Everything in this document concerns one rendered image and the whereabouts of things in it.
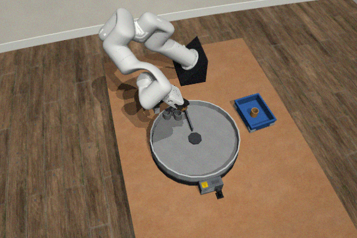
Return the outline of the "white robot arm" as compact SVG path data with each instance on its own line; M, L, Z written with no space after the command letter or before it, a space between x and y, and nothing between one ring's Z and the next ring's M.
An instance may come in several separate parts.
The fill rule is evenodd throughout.
M117 19L118 18L118 19ZM170 39L175 28L172 23L151 12L143 13L134 22L133 16L125 8L118 8L99 30L98 36L103 41L103 49L123 75L138 70L138 97L141 106L155 114L160 113L160 106L171 92L172 85L166 76L153 64L139 61L128 44L130 41L144 43L150 51L160 53L181 64L185 70L192 69L198 60L198 52L187 49L185 45Z

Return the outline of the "grey round turntable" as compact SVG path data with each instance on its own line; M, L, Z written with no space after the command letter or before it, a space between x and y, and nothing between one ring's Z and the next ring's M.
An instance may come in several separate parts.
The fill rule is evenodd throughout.
M239 129L221 107L207 101L188 101L181 120L172 115L165 120L163 111L155 119L150 130L153 161L177 183L198 185L201 195L217 191L217 199L224 198L222 177L237 159Z

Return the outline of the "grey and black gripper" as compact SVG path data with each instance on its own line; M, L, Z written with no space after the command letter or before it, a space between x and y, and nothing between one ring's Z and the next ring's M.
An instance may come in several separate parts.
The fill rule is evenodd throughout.
M166 104L168 104L171 107L176 108L176 109L177 109L177 107L179 109L182 109L183 107L185 108L186 106L188 106L190 104L188 100L186 100L185 98L182 97L179 88L177 88L174 85L172 85L171 92L162 101L164 101Z

